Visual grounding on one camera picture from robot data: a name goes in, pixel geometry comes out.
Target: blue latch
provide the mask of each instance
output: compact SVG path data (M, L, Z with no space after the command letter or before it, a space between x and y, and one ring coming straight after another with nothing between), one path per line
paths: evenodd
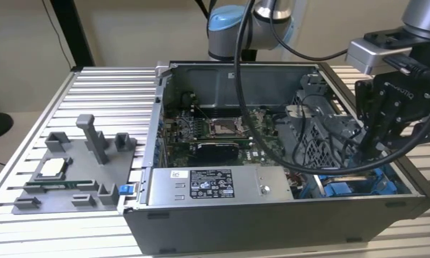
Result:
M120 195L133 195L134 194L134 186L124 184L120 186Z

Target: green circuit board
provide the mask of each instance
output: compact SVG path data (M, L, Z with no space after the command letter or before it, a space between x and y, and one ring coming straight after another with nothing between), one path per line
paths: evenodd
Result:
M281 155L282 144L277 137L277 131L274 129L273 118L270 115L261 113L261 111L252 109L250 118L254 122L256 129L261 133L262 139L268 147L276 150ZM190 119L185 114L178 116L178 119L190 121L188 125L184 123L180 129L184 133L176 133L176 129L172 126L169 128L169 139L166 141L168 151L168 166L169 167L197 167L197 166L242 166L246 164L261 164L261 166L276 166L277 163L265 155L265 152L257 147L252 140L249 130L244 124L241 124L240 118L197 118ZM232 126L222 127L218 124L233 121ZM197 151L198 144L221 143L234 144L238 146L238 155L236 159L230 159L222 162L204 161L202 164L194 162L194 152Z

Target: warning label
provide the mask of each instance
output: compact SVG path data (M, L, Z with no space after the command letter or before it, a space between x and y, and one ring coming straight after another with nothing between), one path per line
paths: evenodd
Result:
M234 197L230 169L190 170L190 186L193 199Z

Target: aluminum extrusion table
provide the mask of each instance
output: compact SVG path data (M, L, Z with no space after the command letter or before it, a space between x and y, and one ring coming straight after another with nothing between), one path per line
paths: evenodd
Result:
M352 67L333 67L353 89L368 78ZM81 113L96 116L96 129L106 137L128 132L137 138L129 177L141 177L146 129L152 113L154 68L85 68L70 73L41 117L0 174L0 257L142 256L125 220L117 211L12 215L12 202L22 192L45 153L44 138L64 131L81 138L76 127ZM430 144L409 153L430 181ZM430 257L430 210L416 220L394 223L369 243L260 250L190 257Z

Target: white wall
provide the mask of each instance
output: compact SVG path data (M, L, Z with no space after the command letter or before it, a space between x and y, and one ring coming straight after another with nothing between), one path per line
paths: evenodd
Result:
M217 6L245 0L218 0ZM77 0L97 65L153 66L158 60L206 60L206 20L194 0ZM258 59L280 60L281 50Z
M41 1L0 0L0 111L42 110L68 71Z
M408 2L297 1L308 5L296 48L316 56L346 48L365 32L400 25ZM158 60L206 60L206 21L193 0L76 0L76 4L98 66L150 67ZM49 0L46 5L52 12ZM258 52L264 61L281 56L281 50ZM0 111L42 110L68 71L41 1L0 0Z
M309 56L321 57L348 48L354 38L373 31L402 26L409 0L297 0L304 6L304 19L294 34L294 49ZM302 61L288 55L286 60ZM344 65L344 57L329 61Z

